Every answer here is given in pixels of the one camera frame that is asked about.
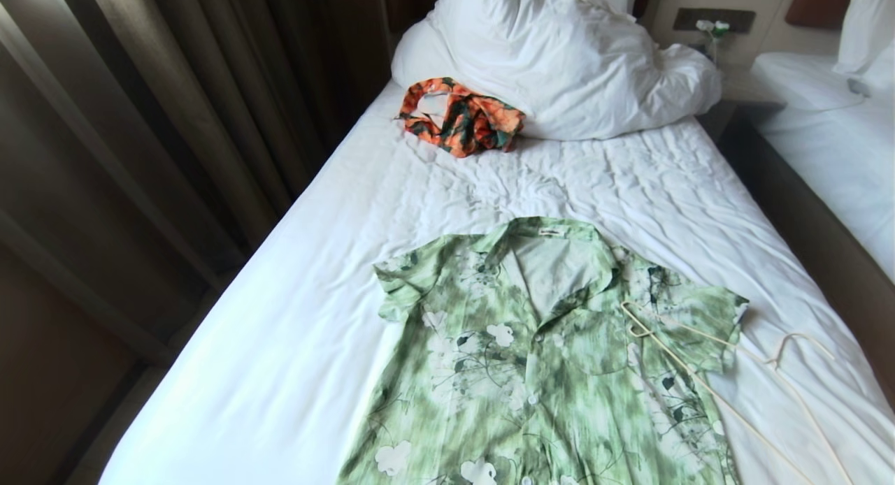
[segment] shirt collar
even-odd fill
[[[510,248],[509,238],[544,237],[545,239],[585,240],[591,243],[591,262],[604,268],[590,285],[596,291],[603,291],[613,281],[617,264],[613,252],[600,236],[600,231],[589,223],[573,219],[552,217],[518,217],[496,227],[473,243],[474,252],[488,253],[486,266],[499,264]]]

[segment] wall outlet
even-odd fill
[[[748,34],[755,21],[755,12],[748,10],[723,10],[723,8],[678,8],[672,29],[696,31],[697,20],[723,20],[730,24],[731,33]]]

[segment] green floral shirt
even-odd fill
[[[403,335],[339,483],[738,483],[712,396],[620,304],[702,375],[731,347],[655,314],[736,342],[742,297],[542,217],[375,270]]]

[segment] orange floral fabric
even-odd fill
[[[414,115],[426,94],[447,92],[441,128],[428,115]],[[399,118],[405,129],[441,147],[454,157],[466,158],[483,150],[511,151],[510,144],[523,128],[525,113],[494,97],[476,94],[453,78],[432,78],[407,89]]]

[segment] wrinkled sheet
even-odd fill
[[[371,264],[514,217],[591,222],[694,281],[752,301],[741,344],[805,397],[854,483],[893,469],[893,414],[846,326],[693,118],[605,141],[520,139],[463,160],[394,121],[389,84],[224,292],[126,432],[103,485],[332,483],[399,338]],[[841,483],[799,406],[738,354],[710,383],[816,484]],[[720,408],[747,485],[801,483]]]
[[[786,109],[755,127],[895,282],[892,100],[879,96],[837,102],[836,97],[848,93],[844,77],[832,72],[832,64],[835,58],[797,53],[763,53],[755,59],[752,74],[789,101]],[[799,74],[802,71],[815,74]],[[795,92],[811,92],[815,106],[844,107],[814,109],[799,103]]]

